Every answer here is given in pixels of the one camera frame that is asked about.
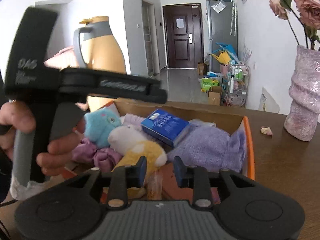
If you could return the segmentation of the person left hand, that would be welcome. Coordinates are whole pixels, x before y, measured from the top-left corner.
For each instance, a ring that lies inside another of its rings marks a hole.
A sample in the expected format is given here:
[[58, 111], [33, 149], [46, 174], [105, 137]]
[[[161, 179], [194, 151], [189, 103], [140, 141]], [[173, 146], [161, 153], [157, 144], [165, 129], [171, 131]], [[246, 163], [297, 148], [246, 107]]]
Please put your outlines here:
[[[14, 101], [7, 102], [1, 107], [1, 124], [12, 126], [5, 135], [1, 136], [1, 149], [11, 160], [13, 159], [16, 130], [30, 133], [35, 129], [36, 121], [25, 103]], [[81, 119], [71, 133], [51, 141], [48, 144], [47, 152], [40, 153], [37, 156], [37, 164], [42, 168], [44, 175], [54, 177], [63, 172], [65, 165], [71, 161], [72, 150], [82, 140], [84, 130], [85, 121]]]

